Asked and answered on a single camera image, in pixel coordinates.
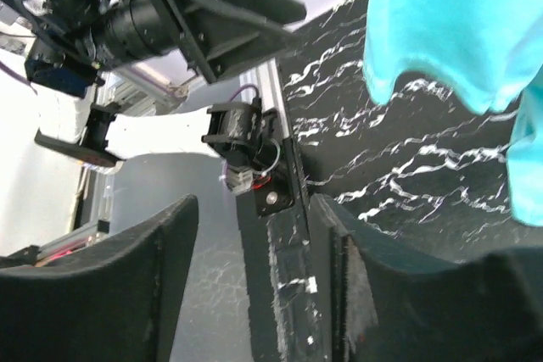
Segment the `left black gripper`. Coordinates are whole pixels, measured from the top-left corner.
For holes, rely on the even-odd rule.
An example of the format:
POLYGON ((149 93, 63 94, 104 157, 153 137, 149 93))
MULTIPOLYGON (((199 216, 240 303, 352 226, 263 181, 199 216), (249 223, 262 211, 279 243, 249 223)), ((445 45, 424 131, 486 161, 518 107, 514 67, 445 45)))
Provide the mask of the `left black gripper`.
POLYGON ((299 0, 153 1, 188 68, 208 82, 232 78, 272 57, 266 19, 289 25, 306 18, 299 0))

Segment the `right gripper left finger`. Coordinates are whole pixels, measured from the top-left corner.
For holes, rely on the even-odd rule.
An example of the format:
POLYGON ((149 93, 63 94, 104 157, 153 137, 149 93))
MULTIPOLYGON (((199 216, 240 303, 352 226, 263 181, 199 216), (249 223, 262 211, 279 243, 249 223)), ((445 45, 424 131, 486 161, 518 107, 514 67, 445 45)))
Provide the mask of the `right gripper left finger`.
POLYGON ((198 227, 188 195, 49 265, 2 269, 2 360, 167 361, 198 227))

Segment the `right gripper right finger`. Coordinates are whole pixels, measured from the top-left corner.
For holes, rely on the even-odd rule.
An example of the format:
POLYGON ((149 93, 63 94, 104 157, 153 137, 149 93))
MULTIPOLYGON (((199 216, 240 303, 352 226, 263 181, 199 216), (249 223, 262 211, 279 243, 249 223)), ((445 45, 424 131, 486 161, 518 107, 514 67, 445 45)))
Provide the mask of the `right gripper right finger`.
POLYGON ((364 226, 327 196, 309 207, 333 361, 539 361, 542 251, 454 263, 364 226))

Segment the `teal t shirt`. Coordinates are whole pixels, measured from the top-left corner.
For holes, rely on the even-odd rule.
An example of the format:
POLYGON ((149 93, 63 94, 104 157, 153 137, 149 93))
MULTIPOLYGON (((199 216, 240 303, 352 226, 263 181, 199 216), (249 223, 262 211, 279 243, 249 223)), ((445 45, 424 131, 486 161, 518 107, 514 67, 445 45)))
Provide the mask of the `teal t shirt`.
POLYGON ((369 0, 363 72, 387 103, 412 71, 475 114, 518 102, 507 151, 512 215, 542 224, 542 0, 369 0))

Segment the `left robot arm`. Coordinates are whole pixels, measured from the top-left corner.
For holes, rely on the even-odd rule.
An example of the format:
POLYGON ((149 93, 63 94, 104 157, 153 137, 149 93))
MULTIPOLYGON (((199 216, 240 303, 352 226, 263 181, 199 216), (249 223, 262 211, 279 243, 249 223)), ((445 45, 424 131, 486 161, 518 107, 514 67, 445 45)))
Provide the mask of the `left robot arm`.
POLYGON ((207 82, 288 48, 298 0, 2 0, 31 23, 29 81, 84 98, 102 73, 178 50, 207 82))

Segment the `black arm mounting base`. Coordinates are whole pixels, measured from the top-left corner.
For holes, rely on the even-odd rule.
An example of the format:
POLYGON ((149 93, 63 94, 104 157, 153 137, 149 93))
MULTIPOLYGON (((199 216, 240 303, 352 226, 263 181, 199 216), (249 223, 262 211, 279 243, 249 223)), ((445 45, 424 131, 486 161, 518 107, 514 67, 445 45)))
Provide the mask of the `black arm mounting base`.
POLYGON ((252 103, 208 108, 202 137, 235 170, 247 170, 236 199, 249 295, 254 361, 328 361, 311 264, 308 194, 297 146, 277 109, 252 103))

